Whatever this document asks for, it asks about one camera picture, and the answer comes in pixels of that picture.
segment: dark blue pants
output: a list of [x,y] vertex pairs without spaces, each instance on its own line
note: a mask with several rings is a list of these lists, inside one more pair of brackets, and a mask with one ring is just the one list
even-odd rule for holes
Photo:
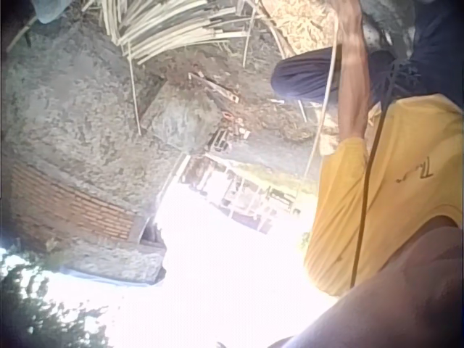
[[[463,2],[435,0],[431,4],[422,4],[415,1],[413,53],[395,80],[394,96],[442,94],[463,108]],[[279,62],[271,78],[274,91],[283,97],[322,104],[331,52],[329,47]],[[394,60],[389,51],[375,51],[368,55],[372,105],[381,100],[384,81]],[[337,99],[339,67],[340,60],[337,60],[332,102]]]

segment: knee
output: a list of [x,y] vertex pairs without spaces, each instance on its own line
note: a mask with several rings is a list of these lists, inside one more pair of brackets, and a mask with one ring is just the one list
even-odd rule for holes
[[273,74],[270,77],[270,85],[274,92],[282,97],[292,97],[294,94],[294,84],[291,76],[286,69],[286,59],[277,63]]

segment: thatch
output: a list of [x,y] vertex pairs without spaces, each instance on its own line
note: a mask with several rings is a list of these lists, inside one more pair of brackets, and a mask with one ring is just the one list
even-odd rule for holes
[[261,0],[296,54],[329,47],[335,14],[321,0]]
[[243,38],[244,31],[227,31],[223,25],[236,8],[220,9],[208,0],[89,0],[97,6],[101,24],[112,42],[137,64],[162,52],[184,46]]

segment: hand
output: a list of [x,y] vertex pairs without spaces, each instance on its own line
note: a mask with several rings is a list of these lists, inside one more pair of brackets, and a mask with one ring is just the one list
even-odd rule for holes
[[339,27],[344,34],[350,34],[362,27],[363,11],[360,0],[328,0],[339,18]]

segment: stone wall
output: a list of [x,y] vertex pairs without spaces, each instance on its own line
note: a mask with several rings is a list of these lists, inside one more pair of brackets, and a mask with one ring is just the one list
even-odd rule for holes
[[[150,129],[138,135],[127,60],[88,22],[36,23],[30,40],[3,72],[4,147],[66,186],[146,215],[181,153]],[[162,81],[135,68],[143,116]]]

